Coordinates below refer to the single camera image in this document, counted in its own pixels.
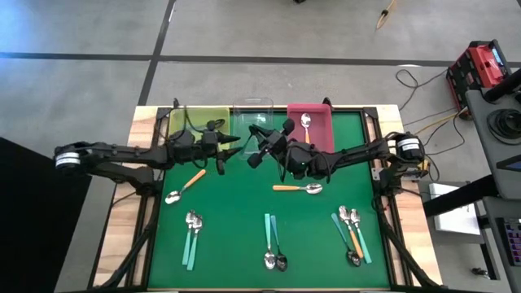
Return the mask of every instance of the red power supply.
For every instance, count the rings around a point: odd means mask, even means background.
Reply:
[[[511,74],[496,40],[471,42],[456,63],[447,69],[447,81],[458,111],[466,107],[468,90],[492,88]],[[460,115],[472,119],[469,111]]]

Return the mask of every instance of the black floor line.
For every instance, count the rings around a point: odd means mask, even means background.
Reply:
[[[397,66],[418,65],[424,67],[446,67],[455,61],[444,60],[402,60],[402,59],[342,59],[305,57],[254,57],[254,56],[189,56],[162,55],[160,61],[182,63],[272,63],[272,64],[323,64],[323,65],[365,65]]]
[[[0,52],[0,59],[148,61],[151,58],[152,58],[152,55],[7,53],[7,52]]]
[[[175,2],[176,0],[169,0],[169,4],[166,6],[160,33],[158,34],[157,41],[155,42],[154,54],[152,55],[150,65],[148,66],[147,75],[145,76],[143,87],[141,88],[141,94],[139,95],[138,106],[145,106],[147,104],[148,95],[150,94],[152,82],[154,81],[155,70],[157,69],[157,63],[159,62],[159,57],[161,51],[163,50],[164,39],[166,38],[166,33],[169,30],[170,17],[172,16],[173,5]]]

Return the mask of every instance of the green table surface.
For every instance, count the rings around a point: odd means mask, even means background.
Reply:
[[[274,125],[286,115],[274,114]],[[358,112],[333,114],[335,149],[364,142]],[[283,288],[388,288],[387,269],[367,163],[335,172],[331,183],[318,181],[319,195],[303,191],[273,191],[281,185],[275,160],[269,158],[252,169],[239,157],[225,165],[219,176],[210,160],[206,175],[191,186],[178,203],[167,205],[165,196],[179,190],[199,170],[193,164],[176,165],[165,174],[160,219],[151,264],[150,289],[283,289]],[[287,174],[285,185],[304,186],[312,178],[294,180]],[[340,205],[361,214],[361,231],[373,262],[359,268],[345,259],[346,248],[331,220]],[[187,226],[185,216],[194,209],[204,218],[199,232],[195,268],[182,265]],[[281,250],[288,258],[288,270],[264,267],[267,251],[264,214],[277,217]],[[347,227],[344,233],[352,247]],[[272,233],[274,253],[277,249]]]

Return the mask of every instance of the pink tray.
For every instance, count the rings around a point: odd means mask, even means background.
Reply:
[[[311,125],[308,128],[309,141],[319,151],[334,152],[333,119],[329,105],[318,103],[287,105],[287,117],[295,121],[295,129],[289,137],[299,142],[304,142],[305,129],[300,123],[300,117],[304,113],[308,113],[311,116]]]

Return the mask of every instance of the cutlery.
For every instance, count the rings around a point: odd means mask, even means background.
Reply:
[[[167,204],[176,203],[181,199],[182,192],[186,190],[186,188],[190,187],[194,182],[198,181],[199,178],[201,178],[206,173],[206,170],[199,171],[195,176],[193,176],[183,187],[180,191],[172,191],[170,192],[164,201]]]
[[[274,186],[275,191],[306,190],[310,195],[316,195],[322,191],[322,185],[311,183],[307,186]]]
[[[352,209],[349,213],[349,217],[351,218],[351,222],[355,225],[355,228],[357,228],[358,232],[358,238],[360,239],[360,245],[361,249],[364,252],[364,259],[366,260],[367,264],[372,263],[371,256],[369,255],[369,250],[366,246],[366,241],[364,240],[364,237],[361,235],[360,231],[360,213],[356,209]]]
[[[195,215],[194,223],[192,224],[192,229],[194,229],[195,236],[194,242],[192,243],[192,248],[190,249],[190,256],[188,257],[188,267],[187,270],[191,271],[194,269],[195,263],[195,249],[197,248],[197,238],[199,237],[199,231],[203,228],[203,216]]]
[[[182,264],[188,265],[188,255],[190,254],[190,238],[192,235],[192,225],[194,224],[195,211],[190,210],[186,214],[185,222],[188,225],[188,233],[186,234],[185,251],[182,254]]]
[[[311,116],[309,116],[308,113],[302,114],[302,116],[300,117],[300,123],[302,124],[302,127],[304,127],[304,129],[306,131],[305,142],[309,143],[309,131],[308,131],[308,128],[311,125]]]
[[[276,256],[276,265],[277,269],[281,272],[286,271],[287,269],[287,257],[283,255],[283,253],[280,251],[280,243],[278,242],[278,232],[277,232],[277,218],[272,215],[270,218],[271,220],[271,226],[274,229],[275,233],[275,241],[277,242],[277,256]]]
[[[354,266],[359,267],[361,265],[360,257],[358,257],[357,253],[354,252],[348,245],[348,240],[345,238],[344,232],[342,231],[342,227],[340,226],[339,218],[338,216],[333,212],[331,214],[331,219],[333,219],[333,222],[335,223],[336,229],[340,232],[340,235],[342,236],[342,239],[344,241],[345,247],[348,249],[346,252],[346,258],[348,261],[353,264]]]
[[[339,207],[339,214],[340,219],[345,223],[345,225],[349,229],[349,234],[351,234],[351,240],[352,244],[355,246],[355,250],[357,251],[357,254],[360,258],[364,257],[364,253],[361,251],[360,244],[358,243],[357,236],[355,235],[355,232],[352,230],[351,225],[349,224],[349,221],[351,220],[349,217],[348,209],[345,206]]]
[[[266,242],[268,243],[268,252],[264,254],[264,265],[267,269],[274,269],[275,254],[271,252],[271,228],[269,227],[269,214],[264,214],[264,224],[266,230]]]

